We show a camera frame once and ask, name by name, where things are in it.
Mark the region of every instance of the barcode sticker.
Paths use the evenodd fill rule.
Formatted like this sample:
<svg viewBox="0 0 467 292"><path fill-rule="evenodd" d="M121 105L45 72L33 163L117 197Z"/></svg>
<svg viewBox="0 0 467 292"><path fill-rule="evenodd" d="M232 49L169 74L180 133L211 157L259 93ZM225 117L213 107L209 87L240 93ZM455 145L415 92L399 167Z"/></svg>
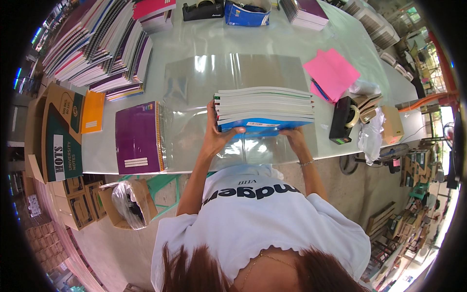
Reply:
<svg viewBox="0 0 467 292"><path fill-rule="evenodd" d="M280 124L265 124L265 123L257 123L254 121L249 121L247 126L255 126L255 127L277 127Z"/></svg>

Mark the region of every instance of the white plastic bag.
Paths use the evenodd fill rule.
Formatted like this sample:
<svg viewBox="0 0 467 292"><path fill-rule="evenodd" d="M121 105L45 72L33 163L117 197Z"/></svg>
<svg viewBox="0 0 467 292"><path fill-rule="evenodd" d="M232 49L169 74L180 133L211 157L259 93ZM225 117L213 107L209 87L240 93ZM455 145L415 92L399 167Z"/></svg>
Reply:
<svg viewBox="0 0 467 292"><path fill-rule="evenodd" d="M358 95L372 95L381 94L381 89L376 83L358 78L352 85L350 85L349 92Z"/></svg>
<svg viewBox="0 0 467 292"><path fill-rule="evenodd" d="M358 149L365 153L365 160L368 165L373 165L373 161L379 158L382 144L381 132L384 130L384 114L380 107L375 109L376 116L368 124L363 124L358 137Z"/></svg>

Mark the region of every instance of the plastic bag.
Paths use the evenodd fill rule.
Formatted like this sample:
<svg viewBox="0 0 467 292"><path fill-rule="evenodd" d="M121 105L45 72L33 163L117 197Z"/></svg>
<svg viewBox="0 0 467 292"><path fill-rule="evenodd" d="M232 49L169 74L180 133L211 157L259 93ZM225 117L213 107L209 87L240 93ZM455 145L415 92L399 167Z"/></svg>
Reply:
<svg viewBox="0 0 467 292"><path fill-rule="evenodd" d="M123 180L101 186L101 188L114 187L112 191L112 202L119 214L127 221L133 230L145 228L149 222L148 206L146 201L138 201L137 192L144 192L143 184L138 180Z"/></svg>
<svg viewBox="0 0 467 292"><path fill-rule="evenodd" d="M381 132L384 130L382 127L385 121L384 114L380 107L377 107L375 111L376 116L361 127L358 137L358 149L365 153L368 165L373 165L373 161L379 158L382 144Z"/></svg>
<svg viewBox="0 0 467 292"><path fill-rule="evenodd" d="M358 78L352 85L350 85L349 92L358 95L372 95L381 94L381 89L376 83Z"/></svg>

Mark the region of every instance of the woman's right hand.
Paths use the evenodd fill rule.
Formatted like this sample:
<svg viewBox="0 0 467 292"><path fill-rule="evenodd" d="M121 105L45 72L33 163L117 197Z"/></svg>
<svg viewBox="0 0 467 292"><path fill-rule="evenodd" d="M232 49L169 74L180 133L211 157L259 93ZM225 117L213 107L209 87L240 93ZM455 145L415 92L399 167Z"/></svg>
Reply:
<svg viewBox="0 0 467 292"><path fill-rule="evenodd" d="M287 136L290 147L297 155L300 163L306 163L312 160L310 150L305 142L305 136L303 135L302 127L294 129L283 129L279 131L279 134Z"/></svg>

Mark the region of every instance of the woman's left hand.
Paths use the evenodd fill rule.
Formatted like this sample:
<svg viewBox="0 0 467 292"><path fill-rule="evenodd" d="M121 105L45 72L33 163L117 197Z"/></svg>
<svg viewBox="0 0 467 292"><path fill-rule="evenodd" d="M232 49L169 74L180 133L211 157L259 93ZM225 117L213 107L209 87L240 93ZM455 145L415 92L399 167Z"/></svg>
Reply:
<svg viewBox="0 0 467 292"><path fill-rule="evenodd" d="M246 129L245 127L235 127L230 129L228 132L221 133L217 130L216 126L216 111L214 109L213 100L207 104L206 109L206 134L200 154L206 155L208 157L214 157L224 148L226 143L229 142L233 136L239 133L244 133Z"/></svg>

